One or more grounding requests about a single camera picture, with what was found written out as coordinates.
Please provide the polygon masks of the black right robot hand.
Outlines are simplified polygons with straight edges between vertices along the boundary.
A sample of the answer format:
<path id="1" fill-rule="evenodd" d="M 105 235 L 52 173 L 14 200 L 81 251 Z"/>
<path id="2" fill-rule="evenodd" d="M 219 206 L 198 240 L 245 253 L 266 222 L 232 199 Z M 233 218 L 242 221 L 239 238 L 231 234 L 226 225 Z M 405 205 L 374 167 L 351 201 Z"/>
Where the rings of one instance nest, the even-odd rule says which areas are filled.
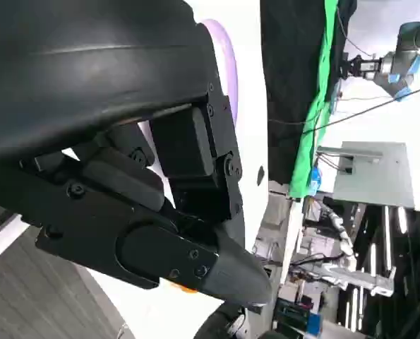
<path id="1" fill-rule="evenodd" d="M 244 316 L 243 307 L 225 302 L 209 315 L 193 338 L 235 338 L 236 331 L 244 322 Z"/>

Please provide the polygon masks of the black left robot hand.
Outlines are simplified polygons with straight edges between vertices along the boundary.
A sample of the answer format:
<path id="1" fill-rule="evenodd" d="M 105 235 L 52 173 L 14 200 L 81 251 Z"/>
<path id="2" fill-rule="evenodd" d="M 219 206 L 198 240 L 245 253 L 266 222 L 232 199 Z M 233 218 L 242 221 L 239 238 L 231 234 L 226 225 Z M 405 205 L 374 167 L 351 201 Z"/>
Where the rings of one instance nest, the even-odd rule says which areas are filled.
<path id="1" fill-rule="evenodd" d="M 39 249 L 242 307 L 241 158 L 208 29 L 184 1 L 0 1 L 0 206 Z"/>

